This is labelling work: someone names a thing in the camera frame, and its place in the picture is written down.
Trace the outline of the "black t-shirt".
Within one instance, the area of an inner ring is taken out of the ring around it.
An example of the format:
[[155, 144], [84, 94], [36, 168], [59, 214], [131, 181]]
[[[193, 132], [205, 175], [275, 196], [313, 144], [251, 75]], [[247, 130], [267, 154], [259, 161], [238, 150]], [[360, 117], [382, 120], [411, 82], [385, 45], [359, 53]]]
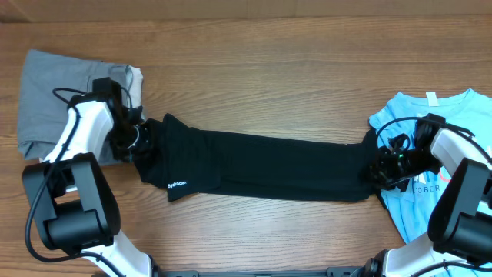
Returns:
[[146, 125], [152, 147], [134, 164], [169, 201], [207, 193], [356, 202], [374, 193], [364, 178], [376, 156], [374, 129], [360, 143], [334, 144], [200, 130], [170, 114]]

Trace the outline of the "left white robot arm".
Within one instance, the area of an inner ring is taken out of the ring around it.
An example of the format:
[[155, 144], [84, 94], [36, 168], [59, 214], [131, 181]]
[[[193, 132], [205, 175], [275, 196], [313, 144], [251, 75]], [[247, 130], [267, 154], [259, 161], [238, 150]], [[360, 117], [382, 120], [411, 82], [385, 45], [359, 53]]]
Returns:
[[141, 109], [110, 78], [93, 80], [90, 92], [72, 89], [70, 99], [63, 92], [52, 91], [68, 112], [58, 143], [42, 162], [22, 173], [30, 205], [28, 252], [46, 263], [87, 259], [107, 276], [161, 276], [154, 259], [121, 230], [118, 203], [98, 162], [105, 144], [123, 162], [151, 149], [151, 131]]

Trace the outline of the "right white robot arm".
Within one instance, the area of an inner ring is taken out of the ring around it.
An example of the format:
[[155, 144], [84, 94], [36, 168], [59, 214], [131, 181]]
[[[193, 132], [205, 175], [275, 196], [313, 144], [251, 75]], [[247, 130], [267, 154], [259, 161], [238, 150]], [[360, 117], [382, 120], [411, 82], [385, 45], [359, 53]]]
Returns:
[[415, 118], [414, 136], [389, 139], [367, 167], [379, 190], [404, 190], [410, 178], [445, 168], [451, 176], [427, 231], [399, 249], [384, 250], [355, 276], [435, 276], [451, 267], [491, 271], [491, 157], [466, 128], [434, 114]]

